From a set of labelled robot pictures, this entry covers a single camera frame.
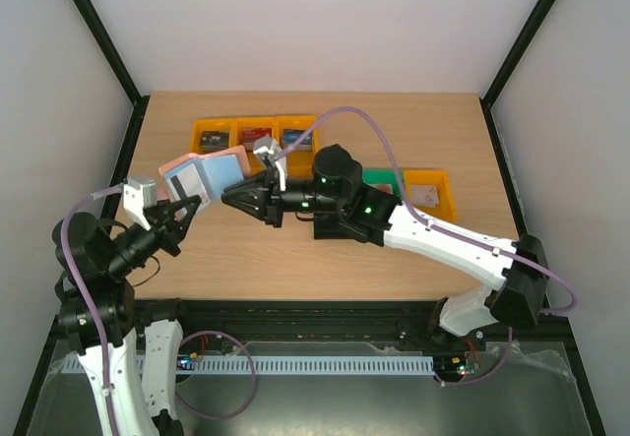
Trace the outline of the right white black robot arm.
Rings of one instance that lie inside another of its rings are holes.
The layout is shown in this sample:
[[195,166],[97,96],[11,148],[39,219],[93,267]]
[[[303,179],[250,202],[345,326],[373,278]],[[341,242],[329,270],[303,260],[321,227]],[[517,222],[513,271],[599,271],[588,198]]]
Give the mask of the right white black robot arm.
[[478,288],[435,306],[429,336],[440,348],[493,324],[530,330],[538,323],[548,283],[538,239],[479,234],[407,207],[364,183],[362,165],[339,145],[315,155],[309,179],[289,178],[272,165],[226,188],[221,200],[273,227],[282,226],[286,213],[307,213],[319,238],[405,250],[478,280]]

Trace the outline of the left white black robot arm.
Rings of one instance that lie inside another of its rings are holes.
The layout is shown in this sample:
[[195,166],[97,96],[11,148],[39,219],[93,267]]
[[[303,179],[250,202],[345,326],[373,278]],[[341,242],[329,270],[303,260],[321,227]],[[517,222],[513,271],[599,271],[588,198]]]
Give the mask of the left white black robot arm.
[[100,219],[75,206],[53,229],[64,271],[55,285],[57,317],[88,377],[104,435],[181,435],[175,409],[176,357],[183,340],[181,301],[149,306],[144,320],[144,366],[137,366],[135,289],[128,276],[162,250],[180,252],[201,200],[159,201],[112,238]]

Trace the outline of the pink card holder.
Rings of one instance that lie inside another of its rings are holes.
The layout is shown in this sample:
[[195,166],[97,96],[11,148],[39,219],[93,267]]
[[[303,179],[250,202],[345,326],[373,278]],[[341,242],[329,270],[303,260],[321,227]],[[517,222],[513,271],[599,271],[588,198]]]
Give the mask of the pink card holder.
[[[178,165],[186,163],[195,163],[198,166],[210,192],[211,204],[221,200],[221,195],[226,187],[244,180],[251,174],[245,149],[242,146],[236,146],[204,155],[190,153],[163,164],[158,168],[158,172],[164,179],[165,184],[165,174]],[[167,184],[166,190],[169,198],[176,201],[170,193]]]

